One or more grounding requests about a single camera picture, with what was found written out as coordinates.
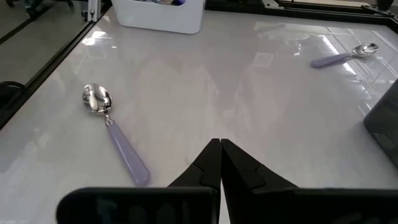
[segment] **spoon handle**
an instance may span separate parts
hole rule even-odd
[[[338,55],[332,55],[329,57],[316,59],[311,62],[311,67],[322,68],[324,66],[331,65],[334,63],[345,62],[350,57],[351,57],[350,53],[342,53],[342,54],[338,54]]]
[[[108,131],[120,156],[124,159],[133,181],[137,187],[145,187],[150,181],[150,172],[137,152],[123,134],[119,126],[112,120],[108,124]]]

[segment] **white table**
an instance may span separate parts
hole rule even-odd
[[[380,51],[309,66],[359,41]],[[206,11],[201,31],[182,35],[122,27],[110,9],[1,130],[0,222],[55,223],[74,189],[134,186],[103,119],[82,105],[91,82],[113,96],[152,187],[228,138],[300,187],[396,189],[361,121],[397,77],[397,47],[384,26]]]

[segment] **silver spoon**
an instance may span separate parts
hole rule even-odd
[[[345,62],[351,59],[352,57],[359,57],[359,58],[368,57],[376,53],[377,50],[379,50],[379,46],[377,44],[363,43],[355,47],[352,53],[347,52],[347,53],[316,59],[311,62],[311,66],[313,68],[322,68],[324,66],[331,65],[334,63]]]
[[[130,145],[119,126],[109,117],[108,113],[112,106],[112,98],[109,93],[104,87],[95,83],[86,85],[83,92],[83,103],[88,111],[104,116],[105,124],[108,127],[113,143],[120,152],[120,156],[127,165],[136,185],[138,187],[148,185],[150,181],[148,168]]]

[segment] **spoon bowl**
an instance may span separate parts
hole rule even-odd
[[[368,57],[379,50],[379,46],[374,43],[363,43],[353,49],[355,57]]]
[[[112,107],[112,98],[104,87],[92,83],[85,86],[83,104],[91,113],[106,115]]]

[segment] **white container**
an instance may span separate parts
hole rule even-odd
[[[205,0],[186,0],[181,6],[112,0],[120,24],[129,27],[196,34],[200,30]]]

